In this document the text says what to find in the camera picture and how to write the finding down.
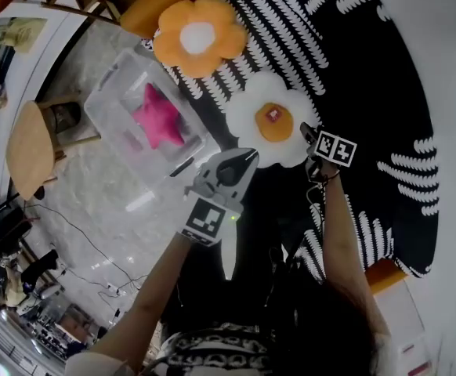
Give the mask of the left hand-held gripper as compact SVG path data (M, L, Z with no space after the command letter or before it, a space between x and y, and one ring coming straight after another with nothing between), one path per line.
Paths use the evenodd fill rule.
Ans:
M186 218L179 233L195 243L212 246L226 224L236 222L241 203L258 167L253 148L234 148L211 156L185 189Z

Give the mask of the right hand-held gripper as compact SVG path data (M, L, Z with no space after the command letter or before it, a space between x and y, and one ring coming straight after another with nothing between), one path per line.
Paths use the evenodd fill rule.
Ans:
M302 137L308 144L305 170L309 181L322 181L320 174L324 161L339 167L349 168L357 144L324 130L316 130L305 122L299 126Z

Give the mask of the white flower pillow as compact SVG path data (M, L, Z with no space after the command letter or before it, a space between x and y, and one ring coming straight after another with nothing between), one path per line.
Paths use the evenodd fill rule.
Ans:
M253 74L223 112L237 145L258 151L259 168L300 165L307 157L307 142L299 126L319 124L312 100L304 92L288 89L280 76L269 71Z

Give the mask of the pink star pillow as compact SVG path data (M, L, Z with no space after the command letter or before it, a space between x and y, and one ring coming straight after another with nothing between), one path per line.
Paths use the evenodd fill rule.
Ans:
M132 113L132 118L144 131L152 150L164 141L177 146L185 143L177 125L179 111L151 83L146 84L143 104Z

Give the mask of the orange flower pillow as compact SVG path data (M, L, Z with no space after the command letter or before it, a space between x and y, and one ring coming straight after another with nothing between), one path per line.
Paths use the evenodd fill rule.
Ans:
M159 16L158 26L155 56L191 78L211 76L224 60L242 54L248 42L234 8L223 0L179 1Z

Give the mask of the clear plastic storage bin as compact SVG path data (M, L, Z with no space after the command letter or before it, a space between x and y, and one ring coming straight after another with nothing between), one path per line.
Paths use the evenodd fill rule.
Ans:
M183 146L161 142L152 150L132 113L143 104L147 83L151 83L179 111L177 125ZM205 145L208 132L176 83L154 60L123 50L98 81L84 109L102 138L122 163L148 188L180 172Z

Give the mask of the person's right forearm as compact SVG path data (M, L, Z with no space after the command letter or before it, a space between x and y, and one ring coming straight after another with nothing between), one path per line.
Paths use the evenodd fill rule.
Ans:
M375 301L360 262L356 233L339 170L331 162L325 161L320 172L327 179L323 237L326 277L347 291L364 307L374 333L388 336L389 328Z

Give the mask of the person's left forearm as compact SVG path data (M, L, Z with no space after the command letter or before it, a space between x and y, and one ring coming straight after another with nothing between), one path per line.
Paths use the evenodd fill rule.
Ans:
M175 234L141 286L129 311L90 349L91 353L126 363L135 372L140 370L190 252L203 255L199 265L201 270L206 270L210 262L220 260L219 245L205 247L182 234Z

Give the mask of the person's black trousers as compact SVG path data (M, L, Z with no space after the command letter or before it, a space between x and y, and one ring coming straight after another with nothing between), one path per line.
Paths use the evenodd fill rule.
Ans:
M236 225L233 276L226 278L222 243L191 246L179 279L161 316L172 334L231 322L284 330L310 328L321 314L315 299L325 294L304 266L288 266L282 249L295 250L303 240L292 190L275 194L257 175L244 196L244 212Z

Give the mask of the dark round basket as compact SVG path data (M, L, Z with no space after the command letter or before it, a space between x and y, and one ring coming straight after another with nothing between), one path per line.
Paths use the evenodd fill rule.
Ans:
M77 126L81 120L81 108L78 102L61 103L50 107L53 129L56 134Z

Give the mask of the person's patterned top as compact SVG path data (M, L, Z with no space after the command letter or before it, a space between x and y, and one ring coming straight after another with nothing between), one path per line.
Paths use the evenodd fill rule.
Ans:
M216 324L178 332L162 345L148 376L275 376L274 341L257 326Z

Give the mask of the round wooden side table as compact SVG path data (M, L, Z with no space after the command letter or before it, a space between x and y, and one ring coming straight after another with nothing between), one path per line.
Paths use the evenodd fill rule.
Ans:
M101 135L61 143L54 127L48 122L47 112L54 106L75 103L73 95L43 102L27 101L13 126L6 149L6 164L17 193L26 201L37 190L55 180L51 176L56 163L66 157L75 146L101 139Z

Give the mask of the black equipment case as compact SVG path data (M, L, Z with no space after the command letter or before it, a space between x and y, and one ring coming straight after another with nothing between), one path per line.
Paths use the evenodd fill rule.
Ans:
M20 250L20 239L31 229L31 223L20 207L0 211L0 256Z

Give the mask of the beige tote bag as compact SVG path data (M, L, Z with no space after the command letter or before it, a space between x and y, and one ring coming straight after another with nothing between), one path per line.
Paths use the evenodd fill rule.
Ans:
M43 18L12 18L7 24L0 24L0 45L29 53L46 23Z

